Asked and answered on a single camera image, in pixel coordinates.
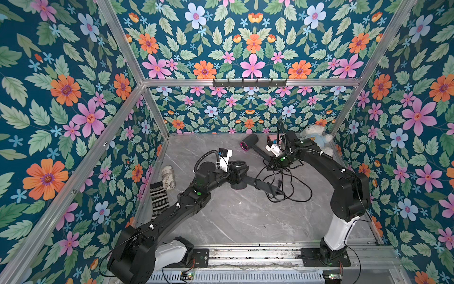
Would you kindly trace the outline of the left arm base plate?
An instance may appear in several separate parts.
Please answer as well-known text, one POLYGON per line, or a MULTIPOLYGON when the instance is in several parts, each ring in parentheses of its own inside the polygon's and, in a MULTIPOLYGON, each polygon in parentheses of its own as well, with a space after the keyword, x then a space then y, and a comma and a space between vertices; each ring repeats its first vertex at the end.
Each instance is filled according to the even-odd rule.
POLYGON ((186 268, 206 268, 208 267, 210 257, 209 249, 190 249, 186 253, 185 267, 186 268))

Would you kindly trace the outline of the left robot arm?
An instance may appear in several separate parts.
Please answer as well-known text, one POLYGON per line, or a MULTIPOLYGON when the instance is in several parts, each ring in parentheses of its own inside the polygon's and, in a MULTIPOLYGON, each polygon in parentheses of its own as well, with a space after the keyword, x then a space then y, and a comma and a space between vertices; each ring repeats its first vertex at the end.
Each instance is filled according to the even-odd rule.
POLYGON ((174 205, 157 218, 121 232, 107 262, 109 272, 125 284, 144 284, 156 270, 181 262, 187 255, 186 243, 182 239, 163 246, 159 244, 183 221, 207 205, 212 190, 225 183, 239 184, 242 178, 240 168, 233 163, 224 171, 211 162, 203 162, 174 205))

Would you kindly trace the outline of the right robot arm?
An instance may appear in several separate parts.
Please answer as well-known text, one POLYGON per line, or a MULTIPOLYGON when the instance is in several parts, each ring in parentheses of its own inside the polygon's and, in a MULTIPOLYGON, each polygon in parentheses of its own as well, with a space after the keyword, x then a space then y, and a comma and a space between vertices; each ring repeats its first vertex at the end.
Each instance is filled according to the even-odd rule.
POLYGON ((362 221, 370 206, 368 176, 342 166, 313 139, 301 139, 294 131, 268 136, 266 150, 273 154, 270 169, 288 169, 301 161, 311 165, 331 184, 333 217, 320 242, 320 250, 325 254, 344 251, 353 227, 362 221))

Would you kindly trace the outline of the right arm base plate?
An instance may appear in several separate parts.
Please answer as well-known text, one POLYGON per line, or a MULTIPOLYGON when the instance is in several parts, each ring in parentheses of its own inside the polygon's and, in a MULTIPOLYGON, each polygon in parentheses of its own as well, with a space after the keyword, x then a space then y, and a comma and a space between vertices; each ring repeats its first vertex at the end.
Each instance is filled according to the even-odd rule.
POLYGON ((305 267, 351 267, 345 248, 338 251, 331 251, 327 247, 302 248, 299 258, 305 267))

